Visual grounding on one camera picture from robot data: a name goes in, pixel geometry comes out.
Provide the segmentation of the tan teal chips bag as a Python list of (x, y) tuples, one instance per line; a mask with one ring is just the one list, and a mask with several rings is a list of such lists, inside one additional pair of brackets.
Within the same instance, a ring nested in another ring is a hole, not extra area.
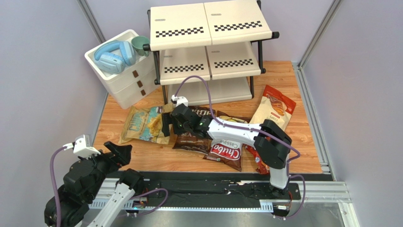
[(172, 104), (141, 109), (132, 106), (126, 117), (118, 143), (124, 144), (137, 139), (167, 145), (170, 137), (165, 136), (162, 132), (162, 114), (172, 110)]

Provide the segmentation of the brown Kettle sea salt bag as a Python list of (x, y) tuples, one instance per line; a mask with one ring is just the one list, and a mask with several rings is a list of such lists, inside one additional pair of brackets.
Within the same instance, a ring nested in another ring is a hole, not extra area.
[[(211, 115), (210, 109), (208, 107), (190, 106), (190, 109), (200, 117), (203, 117), (204, 115)], [(177, 136), (172, 149), (194, 151), (207, 155), (209, 145), (209, 139), (199, 139), (186, 132)]]

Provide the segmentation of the Chuba cassava chips bag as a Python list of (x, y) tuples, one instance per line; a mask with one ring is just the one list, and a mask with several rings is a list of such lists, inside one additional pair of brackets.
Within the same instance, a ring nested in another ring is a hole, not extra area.
[(232, 140), (212, 140), (207, 155), (203, 159), (221, 162), (239, 172), (242, 171), (243, 143)]

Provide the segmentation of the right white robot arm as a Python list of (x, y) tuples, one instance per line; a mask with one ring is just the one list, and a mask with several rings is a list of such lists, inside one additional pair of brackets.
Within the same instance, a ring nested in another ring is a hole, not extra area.
[(162, 114), (162, 132), (170, 135), (185, 132), (200, 139), (231, 140), (253, 147), (260, 159), (270, 168), (271, 186), (284, 190), (289, 184), (288, 160), (291, 138), (271, 120), (261, 124), (230, 122), (215, 115), (198, 116), (189, 107), (180, 104), (172, 112)]

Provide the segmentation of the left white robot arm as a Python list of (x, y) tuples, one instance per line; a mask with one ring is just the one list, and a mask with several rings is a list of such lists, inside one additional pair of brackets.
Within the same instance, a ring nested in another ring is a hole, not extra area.
[[(75, 227), (89, 211), (107, 175), (118, 171), (131, 161), (132, 145), (104, 143), (109, 152), (95, 150), (88, 158), (80, 157), (71, 165), (63, 178), (63, 185), (57, 187), (54, 174), (56, 155), (70, 148), (79, 148), (78, 143), (68, 143), (56, 150), (50, 161), (51, 182), (54, 192), (44, 209), (44, 222), (49, 227)], [(96, 227), (110, 225), (123, 205), (134, 195), (144, 192), (144, 176), (133, 169), (121, 173), (115, 184), (113, 197), (92, 222)]]

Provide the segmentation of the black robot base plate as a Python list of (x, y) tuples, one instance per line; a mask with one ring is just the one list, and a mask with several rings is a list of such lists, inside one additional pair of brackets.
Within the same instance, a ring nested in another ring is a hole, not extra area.
[(164, 207), (258, 208), (260, 200), (301, 199), (296, 179), (288, 185), (291, 194), (275, 192), (268, 175), (252, 173), (142, 172), (144, 191), (168, 190)]

